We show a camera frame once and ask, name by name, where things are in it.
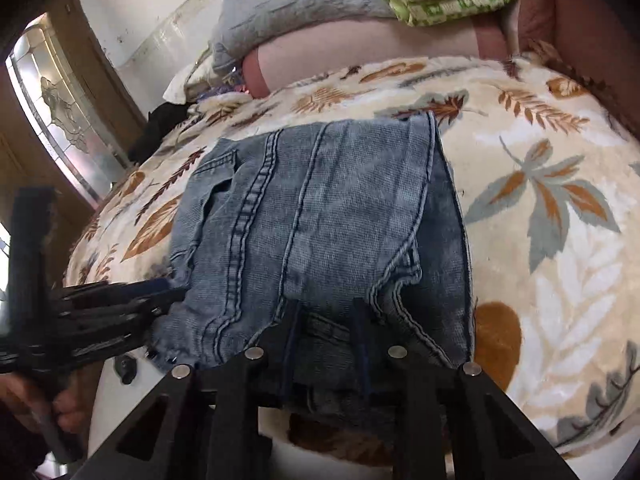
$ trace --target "floral blanket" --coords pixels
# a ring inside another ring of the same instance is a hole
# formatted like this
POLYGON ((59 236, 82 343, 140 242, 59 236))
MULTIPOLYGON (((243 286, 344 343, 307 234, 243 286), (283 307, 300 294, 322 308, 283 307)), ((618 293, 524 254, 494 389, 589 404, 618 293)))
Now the floral blanket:
POLYGON ((465 213, 476 361, 560 450, 599 438, 640 406, 640 147, 584 88, 524 59, 399 59, 209 98, 96 215, 66 285, 165 273, 184 187, 220 137, 424 110, 465 213))

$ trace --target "wall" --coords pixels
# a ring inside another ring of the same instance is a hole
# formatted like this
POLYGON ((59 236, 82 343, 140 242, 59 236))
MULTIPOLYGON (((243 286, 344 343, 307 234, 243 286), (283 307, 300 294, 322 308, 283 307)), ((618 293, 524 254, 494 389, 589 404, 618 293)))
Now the wall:
POLYGON ((175 73, 195 61, 222 0, 80 0, 91 28, 146 115, 162 103, 175 73))

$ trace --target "gray pillow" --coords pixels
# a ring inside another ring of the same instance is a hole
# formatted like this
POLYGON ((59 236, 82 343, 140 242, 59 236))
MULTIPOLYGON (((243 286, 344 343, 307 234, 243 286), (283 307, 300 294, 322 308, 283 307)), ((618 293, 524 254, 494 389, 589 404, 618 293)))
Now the gray pillow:
POLYGON ((396 17, 386 0, 223 0, 213 70, 225 76, 256 46, 297 28, 358 16, 396 17))

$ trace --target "folded blue jeans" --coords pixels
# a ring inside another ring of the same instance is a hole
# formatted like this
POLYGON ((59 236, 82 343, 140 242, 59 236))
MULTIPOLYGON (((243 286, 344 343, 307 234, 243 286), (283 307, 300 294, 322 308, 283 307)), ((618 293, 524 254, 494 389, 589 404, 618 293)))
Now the folded blue jeans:
POLYGON ((466 235, 432 114, 221 139, 184 191, 170 262, 188 291, 154 325, 163 370, 221 365, 301 301, 305 409, 366 426, 349 394, 353 298, 434 364, 473 355, 466 235))

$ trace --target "silver bolt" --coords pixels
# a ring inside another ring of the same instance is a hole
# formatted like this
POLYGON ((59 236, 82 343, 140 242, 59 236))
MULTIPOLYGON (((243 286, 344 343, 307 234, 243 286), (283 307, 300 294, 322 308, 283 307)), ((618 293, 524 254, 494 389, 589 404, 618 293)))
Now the silver bolt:
POLYGON ((462 365, 462 371, 467 375, 475 377, 482 373, 482 367, 478 363, 468 362, 462 365))
POLYGON ((252 346, 251 348, 247 348, 244 351, 244 357, 246 357, 247 359, 251 359, 251 361, 261 359, 263 355, 264 350, 259 346, 252 346))
POLYGON ((187 365, 177 365, 171 370, 171 375, 176 379, 184 379, 191 373, 191 369, 187 365))
POLYGON ((391 346, 389 350, 386 351, 389 354, 389 357, 393 359, 404 359, 407 355, 406 348, 404 346, 391 346))

